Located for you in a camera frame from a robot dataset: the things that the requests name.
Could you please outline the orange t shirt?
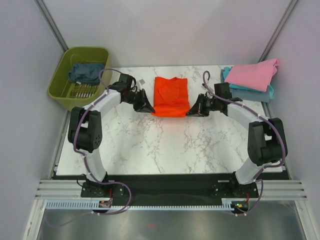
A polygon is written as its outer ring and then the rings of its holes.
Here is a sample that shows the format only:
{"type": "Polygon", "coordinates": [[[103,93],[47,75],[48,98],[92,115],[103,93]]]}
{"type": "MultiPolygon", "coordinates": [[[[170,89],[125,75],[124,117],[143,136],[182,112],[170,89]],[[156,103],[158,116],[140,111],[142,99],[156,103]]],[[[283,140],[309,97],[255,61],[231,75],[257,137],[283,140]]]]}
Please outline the orange t shirt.
{"type": "Polygon", "coordinates": [[[154,80],[153,116],[184,118],[191,109],[188,96],[188,79],[171,79],[157,76],[154,80]]]}

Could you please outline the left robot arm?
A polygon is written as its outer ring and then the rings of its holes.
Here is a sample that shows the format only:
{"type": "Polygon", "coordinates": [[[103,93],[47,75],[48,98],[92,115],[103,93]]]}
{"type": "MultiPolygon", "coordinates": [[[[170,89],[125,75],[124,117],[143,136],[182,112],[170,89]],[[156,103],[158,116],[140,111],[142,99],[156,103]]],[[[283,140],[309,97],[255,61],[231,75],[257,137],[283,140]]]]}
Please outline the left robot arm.
{"type": "Polygon", "coordinates": [[[138,113],[155,112],[146,91],[138,90],[136,79],[124,73],[119,75],[118,81],[107,86],[97,99],[71,110],[67,138],[73,150],[81,155],[86,178],[94,182],[92,191],[99,197],[106,196],[110,191],[99,150],[103,140],[102,118],[121,103],[132,105],[138,113]]]}

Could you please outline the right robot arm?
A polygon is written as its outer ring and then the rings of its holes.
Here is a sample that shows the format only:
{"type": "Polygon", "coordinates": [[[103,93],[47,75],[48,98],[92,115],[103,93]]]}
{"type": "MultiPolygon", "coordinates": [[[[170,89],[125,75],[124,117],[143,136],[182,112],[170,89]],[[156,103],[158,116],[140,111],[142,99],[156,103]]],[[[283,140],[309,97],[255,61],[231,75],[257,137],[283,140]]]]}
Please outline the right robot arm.
{"type": "Polygon", "coordinates": [[[214,85],[212,97],[199,94],[187,117],[207,117],[219,111],[248,130],[248,159],[234,172],[229,191],[235,197],[247,191],[247,185],[255,182],[266,168],[276,167],[287,156],[283,122],[279,118],[266,118],[232,97],[228,83],[214,85]]]}

